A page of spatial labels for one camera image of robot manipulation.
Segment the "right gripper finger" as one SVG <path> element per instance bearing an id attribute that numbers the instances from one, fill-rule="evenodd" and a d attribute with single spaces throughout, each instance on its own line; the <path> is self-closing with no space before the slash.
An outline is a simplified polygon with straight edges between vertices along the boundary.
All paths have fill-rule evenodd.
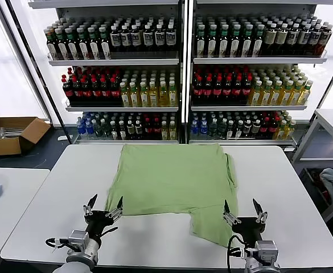
<path id="1" fill-rule="evenodd" d="M 224 200 L 223 219 L 225 219 L 226 223 L 229 226 L 233 226 L 233 225 L 237 224 L 237 218 L 231 213 L 227 200 Z"/>
<path id="2" fill-rule="evenodd" d="M 265 224 L 266 219 L 268 217 L 267 211 L 264 211 L 262 209 L 262 206 L 255 199 L 253 199 L 253 205 L 257 213 L 256 222 L 259 224 Z"/>

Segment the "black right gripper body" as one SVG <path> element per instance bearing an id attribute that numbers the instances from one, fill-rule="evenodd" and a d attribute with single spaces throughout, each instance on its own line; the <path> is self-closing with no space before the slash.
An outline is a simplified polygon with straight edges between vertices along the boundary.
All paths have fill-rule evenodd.
<path id="1" fill-rule="evenodd" d="M 256 217 L 238 217 L 232 225 L 232 231 L 242 236 L 247 245 L 255 245 L 262 240 L 261 234 L 265 231 L 265 223 L 257 222 Z"/>

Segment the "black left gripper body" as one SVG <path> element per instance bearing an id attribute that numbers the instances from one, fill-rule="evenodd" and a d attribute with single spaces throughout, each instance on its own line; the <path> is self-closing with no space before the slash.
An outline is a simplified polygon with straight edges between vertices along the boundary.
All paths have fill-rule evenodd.
<path id="1" fill-rule="evenodd" d="M 88 224 L 86 232 L 90 238 L 101 238 L 107 233 L 116 231 L 118 227 L 112 227 L 106 231 L 104 229 L 107 226 L 113 226 L 119 219 L 110 219 L 106 217 L 108 211 L 93 210 L 93 214 L 90 216 L 84 216 L 85 222 Z"/>

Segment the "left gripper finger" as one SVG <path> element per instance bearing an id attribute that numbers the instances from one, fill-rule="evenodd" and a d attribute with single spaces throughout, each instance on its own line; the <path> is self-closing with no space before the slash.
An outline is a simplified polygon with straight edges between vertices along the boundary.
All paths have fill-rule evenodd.
<path id="1" fill-rule="evenodd" d="M 83 205 L 84 216 L 90 216 L 93 214 L 92 209 L 97 200 L 98 194 L 95 194 L 86 205 Z"/>
<path id="2" fill-rule="evenodd" d="M 110 210 L 106 214 L 106 217 L 110 219 L 119 219 L 122 216 L 122 213 L 123 213 L 123 197 L 120 198 L 116 208 Z"/>

